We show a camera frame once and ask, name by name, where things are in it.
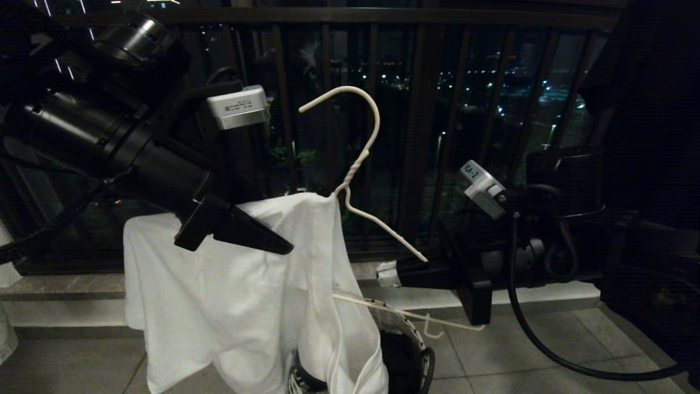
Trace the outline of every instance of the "black cable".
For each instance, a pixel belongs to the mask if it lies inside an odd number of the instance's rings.
[[[77,172],[73,170],[68,170],[67,168],[59,168],[59,167],[54,167],[52,165],[41,165],[37,163],[32,163],[31,161],[26,161],[24,159],[12,156],[9,154],[7,151],[4,151],[3,149],[0,149],[0,160],[14,164],[18,167],[26,168],[28,170],[36,170],[36,171],[43,171],[43,172],[56,172],[60,174],[71,174],[71,175],[80,175]]]
[[[550,186],[548,184],[537,184],[537,183],[527,184],[527,185],[525,185],[525,188],[528,190],[544,191],[544,192],[547,192],[549,194],[554,195],[555,197],[561,196],[561,190],[559,190],[558,188],[556,188],[554,186]]]
[[[608,372],[608,371],[600,371],[597,369],[590,369],[583,367],[578,364],[574,364],[571,361],[565,360],[561,357],[559,357],[557,354],[552,352],[548,347],[546,347],[540,340],[539,338],[535,335],[535,333],[532,331],[530,328],[530,325],[528,325],[527,321],[525,320],[525,316],[523,315],[523,311],[520,309],[520,303],[518,302],[518,296],[517,293],[515,292],[515,262],[517,260],[517,241],[518,241],[518,218],[520,217],[519,213],[515,213],[513,215],[513,220],[512,220],[512,228],[511,228],[511,237],[510,237],[510,272],[508,274],[508,297],[510,298],[510,305],[513,307],[513,312],[515,313],[515,318],[518,320],[518,323],[520,324],[520,327],[523,329],[523,332],[525,332],[525,335],[530,339],[530,342],[532,342],[533,345],[537,349],[539,349],[542,353],[544,353],[547,357],[550,358],[550,360],[556,362],[557,364],[561,365],[562,367],[571,369],[574,372],[578,372],[580,374],[584,374],[587,376],[592,376],[594,378],[599,378],[599,379],[607,379],[607,380],[615,380],[615,381],[651,381],[651,380],[658,380],[658,379],[665,379],[677,374],[682,374],[683,372],[686,372],[688,368],[682,367],[678,364],[672,365],[670,367],[666,368],[661,368],[656,371],[650,371],[650,372],[638,372],[638,373],[632,373],[632,374],[623,374],[623,373],[618,373],[618,372]]]
[[[204,83],[205,85],[211,85],[214,81],[219,79],[222,75],[224,74],[229,74],[231,76],[234,76],[237,74],[235,67],[233,66],[224,66],[221,67],[220,69],[216,70],[215,72],[211,73],[209,78],[206,79],[206,82]]]
[[[123,182],[133,169],[120,173],[114,178],[102,179],[78,200],[67,205],[51,222],[22,240],[0,246],[0,265],[41,252],[53,239],[65,230],[88,205],[113,185]]]
[[[547,254],[545,256],[545,271],[559,280],[570,280],[571,277],[578,272],[578,252],[576,251],[576,245],[573,242],[573,238],[571,237],[571,231],[569,230],[569,226],[566,220],[557,219],[556,225],[559,227],[561,237],[564,239],[564,243],[566,244],[566,247],[571,253],[571,267],[566,273],[557,273],[554,270],[554,255],[559,251],[559,248],[555,245],[547,251]]]

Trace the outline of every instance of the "power cord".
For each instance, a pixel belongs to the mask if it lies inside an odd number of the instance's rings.
[[[549,357],[552,361],[561,365],[562,367],[571,369],[574,372],[584,374],[587,376],[592,376],[594,378],[614,380],[614,381],[652,381],[658,379],[665,379],[677,374],[682,374],[686,372],[689,368],[682,367],[678,364],[672,365],[670,367],[661,368],[656,371],[650,372],[638,372],[638,373],[618,373],[609,371],[600,371],[597,369],[590,369],[583,367],[581,365],[575,364],[571,361],[565,360],[559,357],[557,354],[552,352],[548,347],[546,347],[542,341],[535,335],[535,333],[530,328],[530,325],[525,320],[522,309],[520,309],[520,303],[518,302],[518,296],[515,292],[515,263],[517,260],[517,243],[518,243],[518,219],[520,214],[518,212],[513,214],[512,228],[510,232],[510,272],[508,273],[508,298],[510,298],[510,305],[513,307],[513,312],[515,313],[515,318],[518,320],[518,324],[525,332],[525,335],[530,339],[533,345]]]
[[[113,178],[101,179],[78,200],[67,205],[54,219],[27,237],[0,246],[0,265],[20,261],[23,257],[41,253],[49,244],[77,218],[88,205],[114,186],[128,181],[134,169],[117,174]]]

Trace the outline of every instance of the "white plastic hanger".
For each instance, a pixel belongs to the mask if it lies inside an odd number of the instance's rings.
[[[367,144],[365,144],[365,147],[362,149],[362,152],[360,152],[360,157],[358,157],[357,160],[355,160],[355,163],[353,163],[353,165],[350,167],[350,171],[348,171],[347,175],[345,175],[345,179],[343,179],[343,182],[337,188],[335,188],[333,194],[337,196],[341,190],[345,190],[345,206],[348,208],[348,211],[360,215],[361,217],[364,217],[366,219],[369,219],[374,223],[377,223],[380,227],[386,230],[387,233],[391,234],[394,238],[401,242],[402,245],[408,248],[408,250],[410,250],[411,253],[415,254],[416,257],[418,257],[421,261],[427,262],[428,259],[425,256],[423,256],[422,253],[420,253],[415,247],[413,247],[413,245],[408,243],[408,241],[406,241],[402,236],[398,235],[396,231],[392,230],[391,227],[387,226],[378,217],[370,215],[367,212],[359,210],[350,205],[350,181],[355,176],[357,170],[360,169],[362,162],[367,158],[367,156],[370,155],[370,147],[372,147],[372,144],[375,143],[377,134],[379,134],[379,108],[377,108],[377,103],[375,103],[372,97],[368,95],[364,90],[356,88],[355,86],[339,86],[302,105],[301,107],[299,107],[299,112],[304,113],[309,109],[315,107],[316,105],[335,96],[336,94],[343,92],[356,93],[362,96],[365,100],[367,100],[367,103],[370,104],[372,112],[374,113],[374,130],[372,131],[372,135],[370,136],[370,138],[367,140]]]
[[[362,149],[362,152],[360,152],[360,157],[355,160],[355,163],[350,167],[350,171],[348,171],[347,175],[345,175],[345,179],[343,179],[343,182],[335,188],[333,191],[334,195],[338,195],[340,191],[345,190],[345,206],[347,207],[348,211],[360,215],[361,217],[364,217],[366,219],[369,219],[373,221],[374,223],[377,223],[380,227],[382,227],[386,232],[391,234],[394,238],[396,238],[399,242],[401,242],[402,245],[404,245],[408,250],[410,250],[413,254],[416,255],[421,261],[427,262],[428,259],[423,256],[422,253],[420,253],[413,245],[408,243],[402,236],[398,235],[396,231],[392,230],[391,227],[387,226],[384,222],[382,222],[378,217],[375,217],[374,215],[370,215],[367,212],[364,212],[362,210],[359,210],[352,205],[350,205],[350,181],[352,178],[355,176],[355,173],[357,170],[360,169],[360,166],[362,165],[362,162],[367,158],[367,156],[370,155],[370,148],[372,147],[372,144],[375,143],[375,139],[377,138],[377,134],[379,134],[379,108],[377,108],[377,103],[372,99],[372,96],[368,95],[367,92],[360,88],[356,88],[355,86],[339,86],[335,89],[331,89],[328,92],[318,96],[317,98],[313,99],[312,101],[302,105],[299,107],[299,112],[304,113],[308,111],[309,109],[315,107],[316,105],[328,100],[329,98],[335,96],[338,93],[343,93],[343,92],[350,92],[350,93],[355,93],[360,96],[362,96],[365,100],[367,100],[367,103],[370,105],[370,108],[372,108],[372,113],[374,114],[374,130],[372,130],[372,134],[370,135],[370,138],[367,140],[367,144],[365,144],[365,147]],[[354,297],[348,297],[340,294],[334,294],[334,298],[336,299],[341,299],[343,301],[347,302],[353,302],[355,304],[360,304],[360,305],[365,305],[369,306],[370,308],[377,308],[381,309],[383,311],[389,311],[389,312],[394,312],[394,313],[399,313],[404,316],[409,316],[412,318],[418,318],[426,321],[426,325],[423,328],[423,333],[428,337],[428,338],[433,338],[433,339],[438,339],[444,334],[443,332],[439,334],[430,334],[428,333],[428,322],[437,322],[443,325],[449,325],[452,327],[457,327],[461,328],[462,330],[471,330],[471,331],[481,331],[484,329],[484,325],[481,326],[468,326],[468,325],[461,325],[455,322],[449,322],[446,320],[440,320],[440,319],[435,319],[430,317],[430,315],[419,315],[417,313],[411,313],[407,311],[402,311],[400,309],[396,308],[390,308],[387,306],[381,306],[381,305],[376,305],[370,302],[367,302],[363,299],[357,299]]]

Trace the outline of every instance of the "floor tile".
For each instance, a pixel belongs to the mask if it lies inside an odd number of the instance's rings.
[[[143,339],[21,341],[0,365],[3,394],[122,394],[144,359]]]
[[[452,347],[445,327],[440,324],[430,324],[428,332],[431,334],[438,334],[441,330],[444,332],[439,339],[432,339],[422,334],[424,326],[425,324],[422,322],[416,323],[416,328],[420,331],[426,346],[430,346],[435,351],[435,372],[433,377],[442,379],[465,376],[464,369],[459,363],[457,352]]]
[[[659,366],[646,355],[618,358],[616,360],[625,372],[646,372],[659,369]],[[641,381],[637,383],[646,394],[683,394],[671,378],[656,381]]]
[[[620,365],[614,360],[584,365],[603,370],[620,370]],[[644,394],[634,382],[604,381],[560,367],[473,376],[469,382],[475,394]]]
[[[573,362],[611,359],[571,312],[527,316],[537,336],[556,354]],[[554,367],[525,336],[514,315],[496,316],[481,332],[447,327],[467,376]]]
[[[644,354],[600,309],[574,311],[573,314],[615,358]]]
[[[466,378],[434,380],[430,394],[474,394]]]
[[[150,391],[148,391],[148,382],[146,381],[147,364],[146,360],[144,360],[124,394],[150,394]],[[221,375],[216,371],[214,365],[209,365],[207,368],[204,368],[164,392],[164,394],[193,393],[234,394],[233,390],[231,390],[223,381]]]

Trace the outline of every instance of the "white cloth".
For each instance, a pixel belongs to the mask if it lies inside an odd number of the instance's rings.
[[[0,304],[0,364],[7,360],[17,348],[18,340],[10,320]]]
[[[304,368],[331,393],[387,393],[367,308],[333,299],[362,297],[336,197],[300,193],[239,207],[294,250],[279,256],[210,236],[189,252],[173,244],[180,222],[171,214],[125,226],[126,319],[145,332],[151,392],[214,362],[237,394],[282,394],[299,346]]]

